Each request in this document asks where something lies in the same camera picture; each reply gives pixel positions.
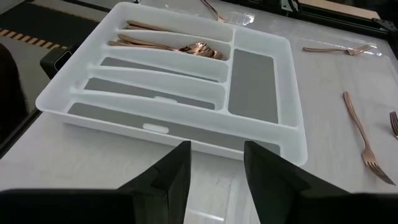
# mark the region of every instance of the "spoon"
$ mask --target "spoon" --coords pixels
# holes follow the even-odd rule
[[[219,58],[221,59],[223,57],[221,52],[212,50],[206,43],[203,42],[194,43],[186,47],[182,47],[180,49],[174,49],[167,45],[156,44],[153,42],[148,42],[143,40],[137,40],[124,34],[119,34],[118,37],[121,39],[121,42],[109,41],[108,44],[112,46],[146,47],[152,49],[171,50],[174,52],[185,52],[192,55],[213,57],[216,59]]]

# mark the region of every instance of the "table surface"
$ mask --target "table surface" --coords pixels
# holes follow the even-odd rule
[[[353,104],[380,166],[398,182],[398,141],[389,112],[398,110],[395,59],[387,42],[268,12],[210,1],[227,21],[290,40],[308,145],[306,171],[350,192],[398,192],[365,168],[364,143],[345,107]],[[213,18],[196,0],[143,4]],[[377,48],[357,57],[317,54],[302,47]],[[172,147],[63,124],[43,113],[0,161],[0,189],[116,188],[146,170]],[[194,152],[187,223],[259,223],[241,161]]]

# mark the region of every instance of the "cutlery tray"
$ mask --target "cutlery tray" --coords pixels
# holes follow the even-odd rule
[[[171,32],[125,30],[127,20]],[[109,46],[118,34],[176,49],[205,42],[221,60]],[[288,161],[307,160],[289,41],[188,14],[121,2],[36,101],[63,122],[243,160],[253,140]]]

